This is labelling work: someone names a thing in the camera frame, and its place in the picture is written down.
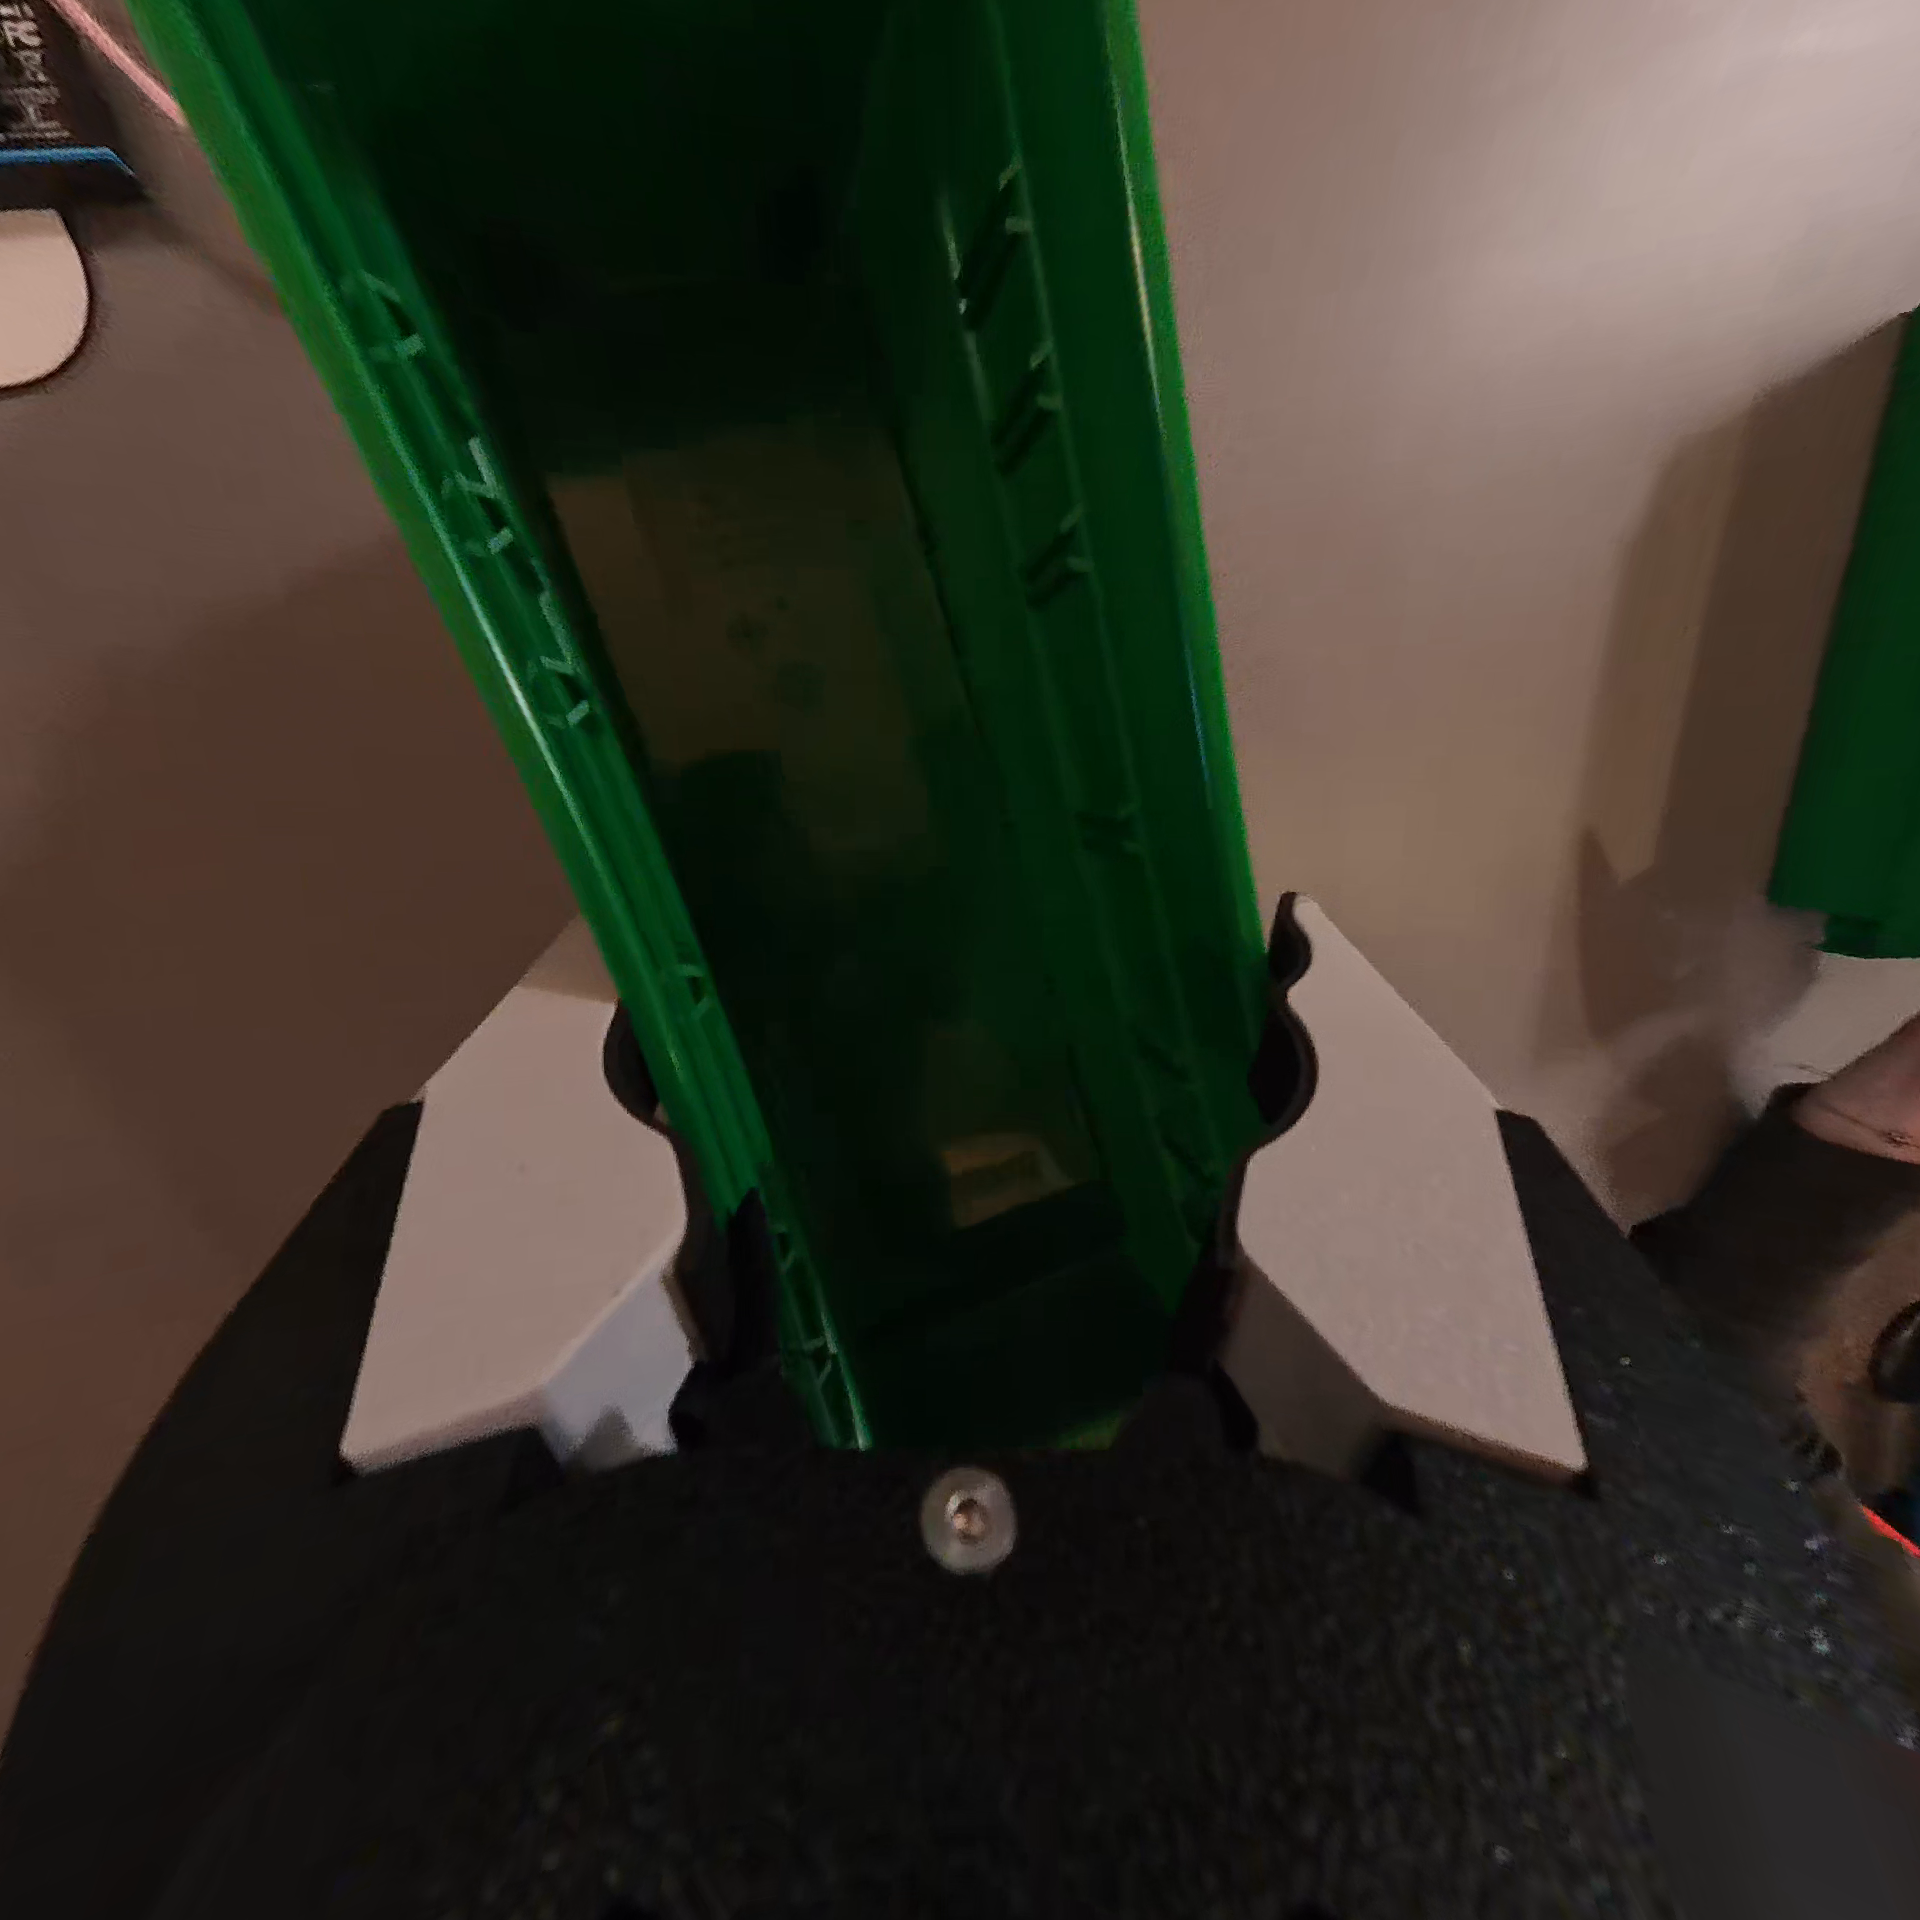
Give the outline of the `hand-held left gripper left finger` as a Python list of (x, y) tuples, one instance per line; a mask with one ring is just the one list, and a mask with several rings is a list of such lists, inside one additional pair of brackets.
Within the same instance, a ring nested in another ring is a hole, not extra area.
[(672, 1453), (704, 1354), (683, 1165), (571, 919), (421, 1087), (340, 1453), (376, 1474), (510, 1432), (608, 1471)]

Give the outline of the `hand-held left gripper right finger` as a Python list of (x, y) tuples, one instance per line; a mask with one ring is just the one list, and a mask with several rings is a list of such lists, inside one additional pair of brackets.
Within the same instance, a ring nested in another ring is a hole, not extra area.
[(1576, 1484), (1587, 1452), (1493, 1094), (1307, 893), (1275, 905), (1263, 986), (1263, 1132), (1197, 1309), (1240, 1437), (1337, 1479), (1425, 1442)]

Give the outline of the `green plastic bin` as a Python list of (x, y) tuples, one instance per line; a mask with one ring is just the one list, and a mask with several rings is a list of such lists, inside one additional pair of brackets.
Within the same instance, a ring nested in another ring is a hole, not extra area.
[(1089, 1444), (1265, 938), (1133, 4), (129, 4), (830, 1444)]
[(1884, 414), (1798, 751), (1771, 903), (1822, 948), (1917, 956), (1917, 312)]

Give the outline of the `white tray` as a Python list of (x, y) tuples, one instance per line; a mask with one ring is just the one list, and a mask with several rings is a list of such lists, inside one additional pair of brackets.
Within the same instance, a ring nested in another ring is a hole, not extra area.
[(59, 209), (2, 209), (2, 393), (55, 377), (83, 350), (91, 287), (83, 249)]

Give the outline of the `black box blue stripe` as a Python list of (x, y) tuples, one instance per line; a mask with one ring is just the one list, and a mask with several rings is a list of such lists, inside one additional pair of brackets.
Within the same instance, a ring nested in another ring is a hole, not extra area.
[(145, 198), (77, 36), (50, 4), (2, 4), (2, 209), (68, 212)]

